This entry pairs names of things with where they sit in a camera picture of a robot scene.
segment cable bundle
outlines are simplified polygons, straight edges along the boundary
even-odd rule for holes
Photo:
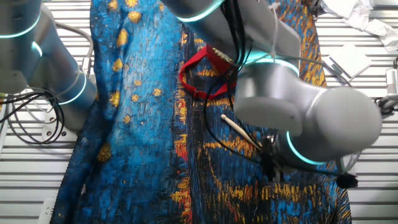
[[[56,118],[55,120],[45,123],[41,120],[39,120],[34,114],[28,109],[27,105],[34,100],[39,99],[40,97],[45,96],[47,99],[50,100],[50,104],[52,105],[53,110],[55,111]],[[9,95],[2,97],[3,102],[0,102],[0,105],[6,105],[4,108],[5,114],[3,119],[0,120],[0,123],[5,122],[6,120],[9,123],[9,127],[11,128],[11,131],[23,142],[27,144],[51,144],[54,143],[62,134],[63,128],[64,128],[64,120],[65,116],[63,113],[63,110],[61,106],[58,104],[57,99],[53,97],[53,94],[50,92],[43,92],[43,93],[37,93],[37,92],[30,92],[30,93],[23,93],[20,95]],[[18,107],[16,107],[15,103],[17,102],[22,102],[22,104]],[[35,137],[33,137],[29,132],[26,130],[25,127],[23,127],[21,121],[18,118],[17,112],[21,109],[25,108],[30,115],[32,115],[33,118],[35,118],[37,121],[44,123],[44,124],[50,124],[50,123],[55,123],[55,131],[53,134],[46,140],[44,141],[39,141]],[[11,117],[14,116],[16,123],[18,126],[22,129],[22,131],[30,138],[30,140],[27,140],[23,138],[20,134],[17,133],[14,125],[12,124],[13,122],[11,121]]]

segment white paper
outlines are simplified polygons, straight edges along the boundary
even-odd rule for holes
[[[361,0],[361,2],[368,7],[370,10],[373,10],[374,2],[373,0]]]
[[[325,12],[349,18],[357,0],[323,0],[321,7]]]
[[[369,15],[371,13],[370,8],[365,6],[361,0],[358,0],[355,4],[354,7],[352,8],[351,14],[349,17],[345,17],[342,19],[342,21],[355,28],[359,29],[360,31],[365,30],[365,28],[369,24]]]
[[[387,51],[398,50],[398,31],[391,26],[374,19],[368,24],[365,31],[378,35]]]

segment wire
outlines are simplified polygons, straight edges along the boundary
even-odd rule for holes
[[[304,62],[312,62],[312,63],[315,63],[317,65],[322,65],[322,67],[323,67],[322,62],[319,62],[319,61],[316,61],[316,60],[312,60],[312,59],[308,59],[308,58],[304,58],[304,57],[294,57],[294,56],[283,55],[283,54],[278,54],[277,56],[285,57],[285,58],[291,58],[291,59],[297,59],[297,60],[302,60]]]
[[[63,131],[63,128],[64,128],[64,119],[65,119],[65,116],[64,116],[64,113],[63,113],[63,110],[62,110],[62,108],[61,108],[61,106],[60,105],[58,105],[57,104],[57,102],[56,101],[53,101],[52,102],[53,103],[53,106],[55,106],[57,109],[55,109],[55,115],[56,115],[56,121],[57,121],[57,124],[56,124],[56,126],[55,126],[55,131],[53,132],[53,134],[48,138],[48,139],[46,139],[45,141],[39,141],[39,140],[37,140],[36,138],[34,138],[31,134],[29,134],[29,132],[27,132],[26,131],[26,129],[23,127],[23,125],[21,124],[21,122],[19,121],[19,118],[18,118],[18,116],[17,116],[17,113],[16,113],[16,111],[18,111],[18,109],[15,109],[15,105],[14,104],[12,104],[12,113],[14,114],[14,117],[15,117],[15,119],[16,119],[16,123],[19,125],[19,127],[23,130],[23,132],[29,137],[29,138],[31,138],[31,140],[33,140],[33,142],[31,142],[31,141],[28,141],[28,140],[26,140],[26,139],[24,139],[20,134],[18,134],[17,132],[16,132],[16,130],[15,130],[15,128],[14,128],[14,126],[12,125],[12,123],[11,123],[11,121],[9,120],[9,118],[8,118],[8,122],[9,122],[9,126],[10,126],[10,128],[11,128],[11,130],[12,130],[12,132],[21,140],[21,141],[23,141],[23,142],[25,142],[25,143],[27,143],[27,144],[51,144],[51,143],[54,143],[55,141],[57,141],[58,140],[58,138],[60,137],[60,135],[62,134],[62,131]],[[60,128],[60,131],[58,132],[58,129],[59,129],[59,122],[61,122],[61,128]]]
[[[70,87],[68,87],[66,90],[63,90],[62,92],[58,93],[57,95],[54,95],[54,93],[51,92],[50,90],[46,90],[46,89],[43,89],[43,88],[37,88],[37,87],[27,87],[27,88],[30,88],[30,89],[32,89],[32,90],[40,90],[40,91],[44,91],[44,92],[46,92],[46,93],[49,93],[50,95],[52,95],[52,97],[50,97],[50,98],[48,98],[48,99],[49,99],[49,100],[52,100],[52,99],[55,99],[55,98],[58,98],[58,97],[64,95],[64,94],[67,93],[69,90],[71,90],[71,89],[76,85],[76,83],[78,82],[78,80],[79,80],[79,76],[77,76],[77,77],[75,78],[75,81],[72,83],[72,85],[71,85]]]
[[[234,4],[234,15],[236,16],[236,18],[234,18],[233,21],[235,21],[237,23],[237,25],[238,25],[238,34],[239,34],[239,39],[241,40],[241,51],[240,51],[241,55],[239,56],[239,58],[240,58],[239,64],[244,64],[244,63],[246,63],[246,61],[247,61],[247,59],[249,57],[249,54],[251,53],[252,45],[250,46],[250,51],[248,53],[248,56],[245,59],[245,56],[246,56],[246,32],[244,30],[244,24],[243,24],[243,20],[242,20],[241,11],[239,9],[238,0],[234,0],[233,4]],[[229,81],[238,79],[238,73],[239,73],[240,69],[235,71],[232,74],[231,79]],[[231,89],[229,88],[229,90],[228,90],[229,106],[231,107],[231,109],[233,111],[233,102],[232,102],[232,97],[231,97],[231,92],[230,91],[231,91]],[[247,127],[245,125],[243,125],[242,121],[239,120],[239,119],[237,119],[237,120],[238,120],[239,125],[243,128],[244,132],[249,136],[250,140],[252,142],[254,142],[255,145],[257,146],[257,147],[255,147],[255,149],[258,150],[257,148],[262,148],[257,143],[257,139],[254,138],[254,136],[248,131]]]
[[[228,72],[229,72],[230,70],[231,70],[231,68],[230,68],[225,74],[223,74],[222,76],[220,76],[220,77],[217,79],[217,81],[215,81],[214,84],[212,84],[212,86],[211,86],[210,89],[208,90],[207,95],[206,95],[206,99],[205,99],[205,103],[203,104],[203,121],[205,122],[206,129],[207,129],[207,131],[209,132],[210,136],[211,136],[216,142],[218,142],[218,144],[220,144],[220,145],[221,145],[222,147],[224,147],[226,150],[228,150],[229,152],[231,152],[231,153],[233,153],[233,154],[235,154],[235,155],[237,155],[237,156],[239,156],[239,157],[242,157],[242,158],[244,158],[244,159],[246,159],[246,160],[248,160],[248,161],[251,161],[251,162],[254,162],[254,163],[259,164],[259,163],[260,163],[259,161],[255,160],[255,159],[252,159],[252,158],[250,158],[250,157],[244,156],[244,155],[242,155],[242,154],[240,154],[240,153],[238,153],[238,152],[232,150],[230,147],[226,146],[224,143],[222,143],[222,142],[216,137],[216,135],[213,133],[213,131],[210,129],[210,124],[209,124],[209,122],[208,122],[208,120],[207,120],[207,112],[206,112],[206,109],[207,109],[207,104],[208,104],[208,100],[209,100],[210,93],[211,93],[211,91],[214,89],[214,87],[217,85],[217,83],[219,83],[220,80],[221,80],[226,74],[228,74]]]
[[[62,29],[65,29],[65,30],[69,30],[70,32],[74,32],[76,34],[80,34],[84,38],[86,38],[88,40],[88,42],[90,43],[90,48],[88,49],[86,57],[91,58],[91,56],[93,55],[93,51],[94,51],[94,43],[93,43],[93,39],[91,38],[91,36],[89,34],[87,34],[86,32],[82,31],[81,29],[77,29],[75,27],[68,26],[68,25],[62,24],[60,22],[55,22],[55,25],[57,27],[59,27],[59,28],[62,28]]]
[[[274,32],[274,41],[272,43],[272,50],[271,50],[271,57],[274,59],[275,63],[275,58],[276,58],[276,42],[278,38],[278,31],[279,31],[279,20],[276,14],[276,9],[280,6],[279,2],[274,2],[270,5],[270,8],[274,11],[274,17],[275,17],[275,32]]]
[[[359,151],[357,154],[351,155],[351,158],[350,158],[350,160],[349,160],[344,172],[350,171],[355,166],[355,164],[359,160],[359,157],[361,157],[361,154],[362,154],[362,151]]]
[[[21,108],[23,108],[25,105],[28,105],[30,102],[36,100],[37,98],[43,96],[44,94],[38,94],[36,96],[33,96],[32,98],[30,98],[28,101],[26,101],[25,103],[21,104],[20,106],[18,106],[15,110],[11,111],[11,113],[8,113],[7,115],[5,115],[3,117],[3,119],[0,119],[0,123],[5,122],[5,120],[7,120],[8,118],[10,118],[12,115],[14,115],[17,111],[19,111]]]
[[[33,94],[33,93],[30,92],[30,93],[21,93],[18,95],[4,95],[4,96],[0,96],[0,99],[9,100],[9,99],[17,98],[17,97],[24,97],[24,96],[31,95],[31,94]]]
[[[36,121],[38,121],[38,122],[40,122],[40,123],[42,123],[42,124],[53,124],[54,122],[56,122],[56,120],[53,120],[53,121],[50,121],[50,122],[42,121],[41,119],[39,119],[38,117],[36,117],[36,115],[33,114],[33,112],[31,112],[31,110],[27,107],[27,105],[24,106],[24,108],[26,109],[26,111],[27,111]]]
[[[20,101],[22,101],[22,100],[29,99],[29,98],[32,97],[32,96],[38,96],[38,97],[40,97],[40,96],[44,96],[44,94],[43,94],[43,93],[31,93],[31,94],[28,94],[28,95],[26,95],[26,96],[23,96],[23,97],[20,97],[20,98],[16,98],[15,100],[11,99],[11,100],[7,100],[7,101],[0,102],[0,105],[5,105],[5,104],[9,104],[9,103],[20,102]]]
[[[0,119],[3,118],[4,115],[6,114],[6,106],[0,106],[0,109],[1,109],[1,111],[0,111]],[[7,124],[6,124],[6,122],[3,122],[3,123],[1,123],[0,125],[1,125],[1,129],[0,129],[0,133],[1,133],[1,134],[0,134],[0,139],[4,140],[4,138],[5,138],[5,136],[6,136],[6,133],[4,133],[3,130],[4,130],[5,125],[7,125]]]
[[[39,107],[39,106],[37,105],[36,101],[33,101],[33,104],[37,107],[38,110],[41,110],[41,111],[43,111],[44,113],[50,113],[52,110],[54,110],[54,107],[53,107],[53,106],[51,106],[51,110],[45,110],[45,109]]]

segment white object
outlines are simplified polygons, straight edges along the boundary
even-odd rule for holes
[[[50,224],[51,216],[54,211],[55,200],[46,198],[43,203],[42,211],[40,212],[39,221],[37,224]]]
[[[323,0],[321,7],[325,12],[349,18],[357,0]]]
[[[364,30],[374,3],[372,0],[323,0],[320,5],[325,12],[341,16],[347,25]]]
[[[355,29],[363,31],[369,24],[370,13],[370,8],[358,0],[352,8],[351,14],[348,17],[344,17],[342,21]]]
[[[386,71],[387,98],[388,100],[398,100],[398,69],[388,69]]]
[[[323,58],[323,61],[327,65],[326,69],[328,69],[333,76],[338,78],[341,84],[348,83],[351,80],[351,78],[347,76],[344,71],[341,71],[337,64],[330,59],[330,56]]]
[[[368,24],[365,31],[370,34],[378,35],[386,50],[398,50],[398,31],[391,26],[374,19]]]
[[[344,166],[345,167],[347,167],[349,165],[349,162],[351,160],[351,156],[353,156],[353,155],[348,155],[348,156],[343,157],[343,161],[344,161]],[[347,173],[349,173],[351,175],[356,175],[355,165],[350,170],[347,170]]]
[[[361,74],[372,64],[372,61],[362,54],[355,45],[344,45],[330,55],[332,61],[344,71],[349,81]]]
[[[47,108],[47,113],[45,114],[44,122],[47,124],[43,125],[42,129],[42,138],[44,140],[47,140],[55,131],[55,127],[57,125],[57,122],[50,123],[53,119],[55,119],[57,116],[55,114],[55,110],[52,110],[51,107],[49,106]],[[58,136],[59,132],[61,131],[60,124],[58,127],[57,134],[55,136]],[[62,133],[58,138],[58,141],[65,141],[65,142],[74,142],[77,140],[77,134],[76,132],[73,132],[69,130],[66,127],[63,127]]]
[[[221,115],[221,119],[225,120],[233,129],[235,129],[235,131],[237,131],[239,134],[241,134],[246,140],[248,140],[251,144],[253,144],[253,146],[255,146],[256,148],[260,149],[259,147],[257,147],[257,144],[255,144],[250,137],[248,136],[248,134],[246,134],[246,132],[239,127],[235,122],[233,122],[232,120],[230,120],[229,118],[226,117],[225,114]]]

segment wooden stick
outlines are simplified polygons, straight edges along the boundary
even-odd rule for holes
[[[246,140],[248,140],[251,144],[253,144],[254,147],[262,150],[261,148],[259,148],[257,146],[256,143],[254,143],[251,138],[248,136],[248,134],[246,134],[246,132],[239,127],[239,125],[237,125],[235,122],[231,121],[229,118],[226,117],[225,114],[221,115],[221,119],[225,120],[233,129],[235,129],[239,134],[241,134]]]

